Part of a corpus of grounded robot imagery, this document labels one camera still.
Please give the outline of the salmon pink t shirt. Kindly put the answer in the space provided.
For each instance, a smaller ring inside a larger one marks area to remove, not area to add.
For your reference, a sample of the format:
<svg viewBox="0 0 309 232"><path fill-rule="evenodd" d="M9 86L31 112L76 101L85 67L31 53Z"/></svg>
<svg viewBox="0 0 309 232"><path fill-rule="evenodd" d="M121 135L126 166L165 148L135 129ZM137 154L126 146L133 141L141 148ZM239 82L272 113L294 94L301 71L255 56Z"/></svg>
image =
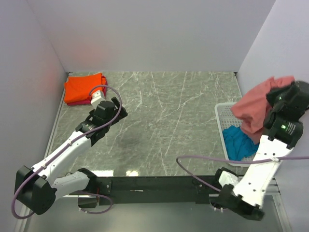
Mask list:
<svg viewBox="0 0 309 232"><path fill-rule="evenodd" d="M295 78L286 76L271 77L249 90L230 110L232 114L242 121L240 129L254 144L258 144L263 132L263 122L271 106L266 95L275 88L290 85Z"/></svg>

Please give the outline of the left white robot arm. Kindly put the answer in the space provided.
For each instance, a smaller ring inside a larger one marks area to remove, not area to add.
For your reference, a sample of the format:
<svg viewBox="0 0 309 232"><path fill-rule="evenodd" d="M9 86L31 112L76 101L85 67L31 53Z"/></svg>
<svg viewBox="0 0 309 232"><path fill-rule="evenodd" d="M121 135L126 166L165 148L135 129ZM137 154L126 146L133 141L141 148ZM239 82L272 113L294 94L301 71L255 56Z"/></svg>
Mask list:
<svg viewBox="0 0 309 232"><path fill-rule="evenodd" d="M97 195L97 176L86 168L58 177L66 166L102 139L112 125L128 115L120 97L92 105L94 109L85 121L60 147L31 168L23 166L17 171L14 200L20 201L33 214L44 214L56 200L77 191Z"/></svg>

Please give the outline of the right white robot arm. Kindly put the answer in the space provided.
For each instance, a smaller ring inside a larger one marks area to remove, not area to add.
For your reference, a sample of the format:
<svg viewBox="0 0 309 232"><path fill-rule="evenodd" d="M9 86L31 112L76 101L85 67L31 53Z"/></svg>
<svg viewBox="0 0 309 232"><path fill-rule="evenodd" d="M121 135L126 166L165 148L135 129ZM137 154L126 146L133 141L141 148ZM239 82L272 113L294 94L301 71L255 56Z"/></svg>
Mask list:
<svg viewBox="0 0 309 232"><path fill-rule="evenodd" d="M261 221L267 188L281 165L303 134L300 118L309 108L309 84L296 81L289 86L272 89L266 99L272 109L265 117L264 131L253 163L239 179L226 168L218 169L212 188L219 195L212 203L229 209L245 219Z"/></svg>

